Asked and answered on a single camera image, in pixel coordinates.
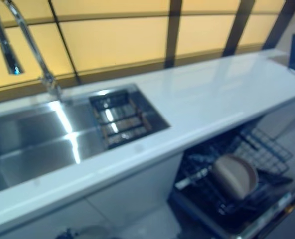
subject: faucet spout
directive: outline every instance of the faucet spout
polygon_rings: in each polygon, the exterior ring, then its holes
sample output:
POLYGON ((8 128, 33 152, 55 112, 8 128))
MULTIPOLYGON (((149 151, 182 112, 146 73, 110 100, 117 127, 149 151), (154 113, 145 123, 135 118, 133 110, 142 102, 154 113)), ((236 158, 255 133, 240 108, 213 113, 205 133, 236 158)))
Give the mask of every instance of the faucet spout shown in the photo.
MULTIPOLYGON (((40 77, 42 83, 47 88, 47 91, 51 95, 55 95, 57 99, 61 100, 61 88, 57 84, 57 81, 55 80, 53 74, 49 71, 40 51, 37 47, 37 44, 35 43, 30 30, 20 13, 17 6, 12 2, 12 0, 3 0, 3 3, 8 7, 10 12, 15 18, 15 21, 17 22, 18 26, 20 27, 31 51, 33 52, 33 55, 35 56, 37 62, 39 63, 41 69, 42 69, 42 77, 40 77)), ((24 72, 20 62, 17 59, 17 56, 10 44, 10 41, 6 35, 6 32, 2 26, 1 20, 0 20, 0 47, 1 51, 4 56, 4 60, 6 62, 6 66, 8 69, 8 72, 10 74, 21 74, 24 72)))

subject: dishwasher rack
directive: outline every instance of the dishwasher rack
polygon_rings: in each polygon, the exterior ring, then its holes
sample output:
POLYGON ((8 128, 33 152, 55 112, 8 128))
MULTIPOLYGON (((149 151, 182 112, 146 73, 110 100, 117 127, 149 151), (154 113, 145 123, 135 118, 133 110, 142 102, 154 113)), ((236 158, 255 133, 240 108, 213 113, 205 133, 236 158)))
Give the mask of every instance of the dishwasher rack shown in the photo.
POLYGON ((192 186, 209 207, 221 215, 240 209, 255 210, 267 200, 270 185, 287 183, 281 176, 289 167, 292 154, 255 127, 242 127, 197 145, 184 154, 175 180, 177 190, 192 186), (223 154, 233 154, 250 162, 259 174, 258 187, 242 201, 235 201, 220 190, 210 171, 212 164, 223 154))

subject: white cabinet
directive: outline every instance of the white cabinet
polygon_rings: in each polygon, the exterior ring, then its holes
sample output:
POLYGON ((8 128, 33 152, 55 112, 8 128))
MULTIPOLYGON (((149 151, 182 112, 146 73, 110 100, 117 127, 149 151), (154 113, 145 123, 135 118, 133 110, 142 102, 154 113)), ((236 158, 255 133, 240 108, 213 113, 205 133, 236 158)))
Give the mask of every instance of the white cabinet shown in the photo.
POLYGON ((93 234, 96 234, 95 230, 100 234, 110 228, 105 218, 82 199, 11 230, 1 235, 0 239, 55 239, 66 228, 79 230, 86 227, 93 227, 93 234))
POLYGON ((114 226, 123 226, 165 203, 174 184, 182 154, 138 172, 87 200, 114 226))

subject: open dishwasher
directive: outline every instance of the open dishwasher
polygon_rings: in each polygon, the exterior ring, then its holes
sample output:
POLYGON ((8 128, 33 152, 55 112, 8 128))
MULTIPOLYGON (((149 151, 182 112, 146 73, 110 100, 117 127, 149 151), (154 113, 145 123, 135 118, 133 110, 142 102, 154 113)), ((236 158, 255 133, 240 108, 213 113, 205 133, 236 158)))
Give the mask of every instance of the open dishwasher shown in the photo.
POLYGON ((295 197, 295 179, 283 176, 291 153, 256 123, 186 150, 176 176, 171 199, 220 238, 257 236, 295 197), (225 154, 245 159, 257 170, 259 182, 244 200, 229 197, 211 173, 213 163, 225 154))

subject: stainless steel sink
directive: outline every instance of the stainless steel sink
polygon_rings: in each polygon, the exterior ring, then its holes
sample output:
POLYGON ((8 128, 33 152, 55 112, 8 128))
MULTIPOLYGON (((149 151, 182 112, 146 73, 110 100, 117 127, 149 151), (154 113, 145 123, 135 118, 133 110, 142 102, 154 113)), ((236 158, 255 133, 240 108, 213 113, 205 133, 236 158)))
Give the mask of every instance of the stainless steel sink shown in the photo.
POLYGON ((168 127, 135 85, 0 116, 0 191, 168 127))

